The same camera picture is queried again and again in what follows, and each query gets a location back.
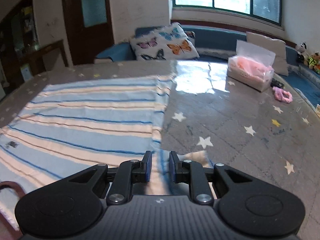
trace yellow star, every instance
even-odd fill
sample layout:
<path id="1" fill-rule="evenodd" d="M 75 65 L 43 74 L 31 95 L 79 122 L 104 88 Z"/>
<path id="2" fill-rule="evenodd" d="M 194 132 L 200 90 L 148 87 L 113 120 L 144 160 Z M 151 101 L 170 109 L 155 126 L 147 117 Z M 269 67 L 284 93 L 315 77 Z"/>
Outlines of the yellow star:
<path id="1" fill-rule="evenodd" d="M 279 122 L 275 119 L 272 119 L 272 123 L 276 126 L 276 127 L 280 127 L 281 124 L 279 124 Z"/>

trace white pillow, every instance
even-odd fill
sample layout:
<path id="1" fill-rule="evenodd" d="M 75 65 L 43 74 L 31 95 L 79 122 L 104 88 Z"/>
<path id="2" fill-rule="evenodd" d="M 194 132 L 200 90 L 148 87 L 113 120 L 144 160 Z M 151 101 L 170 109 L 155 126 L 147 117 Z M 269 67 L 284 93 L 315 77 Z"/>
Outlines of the white pillow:
<path id="1" fill-rule="evenodd" d="M 272 67 L 275 70 L 275 73 L 284 76 L 289 75 L 284 41 L 247 32 L 247 42 L 274 52 L 276 54 L 276 58 Z"/>
<path id="2" fill-rule="evenodd" d="M 178 23 L 155 29 L 139 38 L 132 38 L 130 44 L 139 61 L 199 57 L 195 47 Z"/>

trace green window frame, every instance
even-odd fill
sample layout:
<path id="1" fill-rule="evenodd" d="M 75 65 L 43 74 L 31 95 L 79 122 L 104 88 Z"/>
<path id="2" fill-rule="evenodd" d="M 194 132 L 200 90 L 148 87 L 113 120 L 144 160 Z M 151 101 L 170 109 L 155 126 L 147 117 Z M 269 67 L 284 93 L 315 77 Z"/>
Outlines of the green window frame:
<path id="1" fill-rule="evenodd" d="M 249 16 L 255 19 L 259 19 L 262 21 L 266 21 L 269 23 L 272 23 L 274 25 L 277 26 L 281 26 L 282 25 L 282 0 L 280 0 L 280 4 L 279 4 L 279 22 L 275 22 L 272 21 L 270 19 L 264 18 L 264 17 L 260 17 L 258 15 L 254 15 L 253 14 L 253 0 L 250 0 L 250 14 L 246 14 L 246 13 L 242 13 L 242 12 L 238 12 L 238 11 L 233 11 L 233 10 L 227 10 L 227 9 L 221 9 L 221 8 L 216 8 L 214 6 L 214 0 L 212 0 L 212 7 L 208 7 L 208 6 L 198 6 L 198 5 L 177 5 L 176 4 L 176 0 L 172 0 L 172 5 L 173 7 L 179 7 L 179 8 L 206 8 L 206 9 L 212 9 L 212 10 L 216 10 L 216 11 L 227 11 L 227 12 L 232 12 L 232 13 L 236 13 L 236 14 L 241 14 L 241 15 L 245 15 L 245 16 Z"/>

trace blue striped cloth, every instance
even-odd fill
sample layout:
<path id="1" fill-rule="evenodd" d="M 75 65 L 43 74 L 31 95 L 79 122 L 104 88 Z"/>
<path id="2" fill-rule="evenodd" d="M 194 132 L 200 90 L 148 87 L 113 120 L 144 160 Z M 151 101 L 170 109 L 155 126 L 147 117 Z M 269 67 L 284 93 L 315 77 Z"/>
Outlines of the blue striped cloth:
<path id="1" fill-rule="evenodd" d="M 149 76 L 45 87 L 2 128 L 0 181 L 15 181 L 28 193 L 97 163 L 117 167 L 141 160 L 150 150 L 151 180 L 159 183 L 165 173 L 161 128 L 171 85 L 171 76 Z M 12 190 L 1 191 L 0 211 L 15 226 L 17 201 Z"/>

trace white wall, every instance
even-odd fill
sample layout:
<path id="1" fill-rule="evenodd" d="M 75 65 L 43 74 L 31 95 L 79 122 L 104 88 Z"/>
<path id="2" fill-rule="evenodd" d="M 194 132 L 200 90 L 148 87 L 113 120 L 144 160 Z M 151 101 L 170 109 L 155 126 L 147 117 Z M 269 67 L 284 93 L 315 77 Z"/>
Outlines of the white wall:
<path id="1" fill-rule="evenodd" d="M 283 26 L 288 40 L 320 51 L 320 0 L 283 0 Z"/>
<path id="2" fill-rule="evenodd" d="M 20 0 L 0 0 L 0 21 Z M 64 40 L 69 65 L 72 64 L 66 28 L 64 25 L 62 0 L 33 0 L 36 31 L 40 46 L 57 40 Z M 59 51 L 55 50 L 43 57 L 47 70 L 64 67 Z"/>
<path id="3" fill-rule="evenodd" d="M 172 19 L 224 23 L 270 33 L 281 38 L 285 37 L 284 29 L 279 26 L 248 16 L 212 9 L 174 8 Z"/>
<path id="4" fill-rule="evenodd" d="M 137 27 L 170 23 L 169 0 L 110 0 L 115 43 L 134 35 Z"/>

